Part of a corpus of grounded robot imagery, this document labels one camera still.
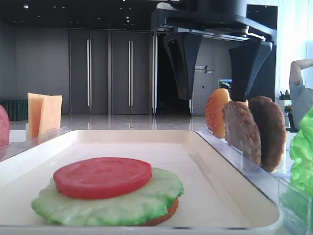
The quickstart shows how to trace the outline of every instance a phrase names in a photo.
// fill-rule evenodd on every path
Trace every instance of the glossy floor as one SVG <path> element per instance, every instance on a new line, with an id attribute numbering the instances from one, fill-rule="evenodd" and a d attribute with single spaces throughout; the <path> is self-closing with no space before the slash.
<path id="1" fill-rule="evenodd" d="M 11 122 L 12 130 L 25 130 L 28 121 Z M 61 127 L 67 130 L 139 129 L 139 130 L 191 130 L 206 127 L 204 117 L 149 116 L 149 115 L 67 115 L 61 118 Z"/>

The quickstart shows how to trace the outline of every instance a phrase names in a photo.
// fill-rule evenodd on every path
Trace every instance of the white tray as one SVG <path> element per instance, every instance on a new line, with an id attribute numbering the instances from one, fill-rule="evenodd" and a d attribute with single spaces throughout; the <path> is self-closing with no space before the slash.
<path id="1" fill-rule="evenodd" d="M 177 174 L 185 188 L 177 213 L 148 228 L 46 225 L 31 201 L 57 169 L 94 157 L 141 159 Z M 269 235 L 282 221 L 278 207 L 195 132 L 71 131 L 0 163 L 0 234 Z"/>

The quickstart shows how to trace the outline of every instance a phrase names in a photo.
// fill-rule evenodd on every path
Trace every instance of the green bench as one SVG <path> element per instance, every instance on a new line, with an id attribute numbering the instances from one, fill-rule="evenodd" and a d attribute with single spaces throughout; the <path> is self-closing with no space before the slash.
<path id="1" fill-rule="evenodd" d="M 7 111 L 10 121 L 23 121 L 28 119 L 27 99 L 4 100 L 1 105 Z"/>

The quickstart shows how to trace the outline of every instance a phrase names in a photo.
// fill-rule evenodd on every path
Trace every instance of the gray wall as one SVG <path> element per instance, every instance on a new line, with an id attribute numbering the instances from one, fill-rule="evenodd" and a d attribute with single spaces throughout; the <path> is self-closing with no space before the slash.
<path id="1" fill-rule="evenodd" d="M 18 28 L 17 98 L 27 93 L 62 95 L 69 113 L 68 32 L 58 28 Z"/>
<path id="2" fill-rule="evenodd" d="M 16 31 L 0 21 L 0 100 L 16 97 Z"/>
<path id="3" fill-rule="evenodd" d="M 193 114 L 204 114 L 208 98 L 219 87 L 219 79 L 231 79 L 228 50 L 238 46 L 238 42 L 202 39 L 196 66 L 207 66 L 207 72 L 195 70 Z"/>

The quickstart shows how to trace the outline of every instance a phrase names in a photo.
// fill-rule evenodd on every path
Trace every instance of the bottom bun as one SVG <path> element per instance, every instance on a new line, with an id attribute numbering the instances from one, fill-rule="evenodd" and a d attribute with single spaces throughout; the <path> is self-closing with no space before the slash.
<path id="1" fill-rule="evenodd" d="M 175 200 L 175 202 L 173 202 L 172 206 L 168 209 L 168 214 L 159 218 L 155 218 L 155 219 L 151 219 L 148 220 L 146 223 L 141 224 L 139 226 L 155 226 L 158 225 L 160 223 L 163 223 L 164 221 L 170 219 L 177 211 L 179 202 L 178 202 L 178 198 Z"/>

